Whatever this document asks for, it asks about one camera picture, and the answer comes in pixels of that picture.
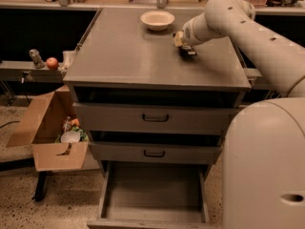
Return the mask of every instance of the open cardboard box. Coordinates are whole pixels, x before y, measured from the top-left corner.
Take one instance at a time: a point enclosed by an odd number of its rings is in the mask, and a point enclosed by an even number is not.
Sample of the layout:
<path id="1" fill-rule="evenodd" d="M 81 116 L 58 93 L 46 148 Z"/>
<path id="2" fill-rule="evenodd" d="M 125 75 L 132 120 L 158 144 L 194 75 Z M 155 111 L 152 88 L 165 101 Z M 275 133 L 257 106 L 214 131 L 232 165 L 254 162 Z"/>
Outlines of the open cardboard box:
<path id="1" fill-rule="evenodd" d="M 76 117 L 72 103 L 67 86 L 35 97 L 7 147 L 31 145 L 37 171 L 97 169 L 97 161 L 93 159 L 87 141 L 73 143 L 69 155 L 58 155 L 69 146 L 69 143 L 54 141 L 61 134 L 62 123 L 67 116 Z"/>

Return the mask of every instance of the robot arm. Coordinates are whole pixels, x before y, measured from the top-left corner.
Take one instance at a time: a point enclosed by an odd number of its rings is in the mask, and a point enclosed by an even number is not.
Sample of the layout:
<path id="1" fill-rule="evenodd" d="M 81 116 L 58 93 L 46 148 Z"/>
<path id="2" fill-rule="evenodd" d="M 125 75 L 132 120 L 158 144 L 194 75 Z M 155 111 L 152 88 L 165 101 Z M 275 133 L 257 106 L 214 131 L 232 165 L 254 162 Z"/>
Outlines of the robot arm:
<path id="1" fill-rule="evenodd" d="M 229 36 L 283 97 L 305 96 L 305 50 L 254 21 L 254 6 L 242 0 L 209 0 L 204 13 L 176 34 L 175 46 L 196 46 Z"/>
<path id="2" fill-rule="evenodd" d="M 254 21 L 252 5 L 210 0 L 174 42 L 229 36 L 274 85 L 279 98 L 231 122 L 223 152 L 224 229 L 302 229 L 305 218 L 305 50 Z"/>

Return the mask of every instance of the floor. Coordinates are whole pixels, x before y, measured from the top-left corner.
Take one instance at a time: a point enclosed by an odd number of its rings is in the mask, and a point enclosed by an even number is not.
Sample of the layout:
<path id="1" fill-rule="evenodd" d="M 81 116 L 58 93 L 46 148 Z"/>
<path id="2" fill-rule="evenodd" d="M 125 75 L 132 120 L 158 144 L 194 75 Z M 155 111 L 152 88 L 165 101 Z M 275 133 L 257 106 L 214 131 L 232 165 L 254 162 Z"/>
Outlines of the floor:
<path id="1" fill-rule="evenodd" d="M 18 121 L 29 105 L 19 96 L 12 106 L 6 106 L 0 96 L 0 126 Z M 18 123 L 0 128 L 0 162 L 32 157 L 31 146 L 7 148 L 10 135 Z M 221 225 L 221 157 L 212 168 L 206 193 L 211 224 Z M 46 196 L 35 201 L 38 173 L 34 167 L 0 172 L 0 223 L 4 229 L 84 229 L 89 219 L 96 219 L 103 184 L 99 170 L 48 174 Z"/>

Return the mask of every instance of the lab bench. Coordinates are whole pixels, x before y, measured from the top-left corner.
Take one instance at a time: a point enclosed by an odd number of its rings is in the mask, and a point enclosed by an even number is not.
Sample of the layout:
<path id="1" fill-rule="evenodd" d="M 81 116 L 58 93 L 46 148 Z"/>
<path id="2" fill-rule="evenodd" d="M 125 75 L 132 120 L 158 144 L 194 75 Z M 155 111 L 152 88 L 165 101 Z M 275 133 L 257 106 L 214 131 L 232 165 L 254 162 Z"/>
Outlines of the lab bench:
<path id="1" fill-rule="evenodd" d="M 97 13 L 95 8 L 0 5 L 0 81 L 5 92 L 14 95 L 14 90 L 36 83 L 40 90 L 33 92 L 45 94 L 63 85 L 62 71 L 36 69 L 29 51 L 37 49 L 43 61 L 55 57 L 62 64 L 63 51 L 80 47 Z"/>
<path id="2" fill-rule="evenodd" d="M 90 228 L 209 227 L 204 181 L 250 84 L 228 37 L 182 57 L 173 34 L 202 10 L 104 8 L 64 77 L 104 175 Z"/>

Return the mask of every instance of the bowl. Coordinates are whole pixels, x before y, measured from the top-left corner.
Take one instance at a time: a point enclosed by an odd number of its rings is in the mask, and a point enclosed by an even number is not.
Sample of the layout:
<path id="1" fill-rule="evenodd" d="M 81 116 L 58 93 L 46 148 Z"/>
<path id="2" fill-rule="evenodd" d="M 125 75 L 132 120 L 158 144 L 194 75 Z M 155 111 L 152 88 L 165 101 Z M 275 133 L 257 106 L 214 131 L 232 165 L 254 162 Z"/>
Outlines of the bowl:
<path id="1" fill-rule="evenodd" d="M 141 21 L 152 31 L 164 31 L 174 21 L 174 16 L 163 10 L 147 11 Z"/>
<path id="2" fill-rule="evenodd" d="M 79 142 L 80 139 L 80 133 L 76 132 L 76 131 L 69 131 L 64 133 L 61 138 L 60 141 L 61 142 Z"/>

